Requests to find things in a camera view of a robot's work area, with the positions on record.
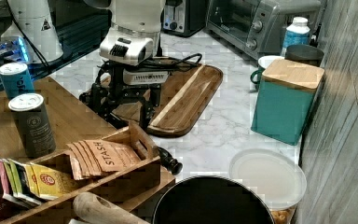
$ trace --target can lid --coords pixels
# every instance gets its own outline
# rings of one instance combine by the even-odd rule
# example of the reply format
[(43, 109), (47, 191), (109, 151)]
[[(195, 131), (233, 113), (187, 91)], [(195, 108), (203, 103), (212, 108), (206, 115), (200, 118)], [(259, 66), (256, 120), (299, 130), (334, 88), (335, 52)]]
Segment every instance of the can lid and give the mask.
[(297, 26), (307, 26), (308, 20), (304, 17), (294, 17), (293, 24)]
[(28, 111), (35, 109), (43, 104), (43, 96), (37, 93), (24, 93), (14, 97), (8, 103), (8, 107), (13, 111)]
[(0, 66), (0, 75), (10, 76), (27, 70), (28, 66), (25, 63), (6, 63)]

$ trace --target toaster oven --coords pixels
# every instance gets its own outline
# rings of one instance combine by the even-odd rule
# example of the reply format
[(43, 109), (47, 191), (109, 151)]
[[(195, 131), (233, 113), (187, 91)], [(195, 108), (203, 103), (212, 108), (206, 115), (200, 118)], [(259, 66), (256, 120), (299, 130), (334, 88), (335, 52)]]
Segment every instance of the toaster oven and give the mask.
[(294, 17), (307, 18), (315, 32), (320, 8), (318, 0), (211, 0), (205, 30), (257, 60), (281, 53)]

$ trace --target white countertop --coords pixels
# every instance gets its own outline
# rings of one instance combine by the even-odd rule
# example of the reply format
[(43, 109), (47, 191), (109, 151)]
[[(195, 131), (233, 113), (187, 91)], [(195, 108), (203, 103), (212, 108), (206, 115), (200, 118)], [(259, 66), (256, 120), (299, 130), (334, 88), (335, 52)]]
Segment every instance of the white countertop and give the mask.
[[(161, 34), (163, 55), (182, 59), (201, 53), (202, 63), (224, 73), (222, 84), (188, 134), (178, 138), (152, 136), (158, 146), (169, 150), (184, 165), (177, 181), (194, 175), (229, 177), (232, 158), (250, 148), (274, 150), (298, 162), (300, 144), (293, 147), (251, 131), (257, 92), (249, 77), (256, 70), (256, 61), (231, 46), (225, 47), (225, 43), (203, 31), (189, 38)], [(91, 88), (97, 65), (101, 64), (102, 58), (95, 50), (50, 76), (78, 98)]]

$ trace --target blue can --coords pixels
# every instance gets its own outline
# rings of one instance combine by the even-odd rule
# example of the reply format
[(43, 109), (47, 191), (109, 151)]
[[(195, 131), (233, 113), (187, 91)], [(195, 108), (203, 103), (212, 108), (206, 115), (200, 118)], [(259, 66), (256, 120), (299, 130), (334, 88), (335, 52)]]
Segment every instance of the blue can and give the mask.
[(7, 63), (0, 66), (0, 78), (9, 100), (34, 92), (34, 84), (25, 63)]

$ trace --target wall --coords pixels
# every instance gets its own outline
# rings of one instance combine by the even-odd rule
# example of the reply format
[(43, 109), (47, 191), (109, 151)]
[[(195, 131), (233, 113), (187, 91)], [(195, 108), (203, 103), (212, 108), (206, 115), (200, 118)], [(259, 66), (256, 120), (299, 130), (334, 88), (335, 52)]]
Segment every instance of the wall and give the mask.
[(296, 223), (358, 223), (358, 1), (327, 1), (323, 29), (325, 83), (302, 148), (309, 185)]

